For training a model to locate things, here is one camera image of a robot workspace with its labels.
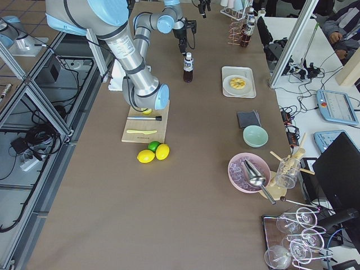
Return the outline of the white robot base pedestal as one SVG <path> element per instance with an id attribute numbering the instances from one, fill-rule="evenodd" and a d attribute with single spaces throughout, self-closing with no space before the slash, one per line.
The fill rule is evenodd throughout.
<path id="1" fill-rule="evenodd" d="M 111 79 L 108 85 L 108 89 L 110 91 L 123 91 L 123 78 L 126 77 L 127 71 L 135 71 L 135 68 L 126 68 L 123 69 L 122 64 L 118 59 L 115 59 L 112 72 Z"/>

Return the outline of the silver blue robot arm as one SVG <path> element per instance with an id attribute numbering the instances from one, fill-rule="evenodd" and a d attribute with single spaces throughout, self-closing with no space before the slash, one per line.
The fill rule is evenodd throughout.
<path id="1" fill-rule="evenodd" d="M 162 110 L 169 101 L 169 87 L 146 67 L 152 30 L 167 34 L 184 30 L 179 1 L 164 1 L 160 13 L 142 13 L 128 24 L 127 1 L 46 1 L 48 25 L 60 32 L 85 36 L 88 29 L 107 43 L 126 74 L 123 86 L 127 103 L 134 107 Z"/>

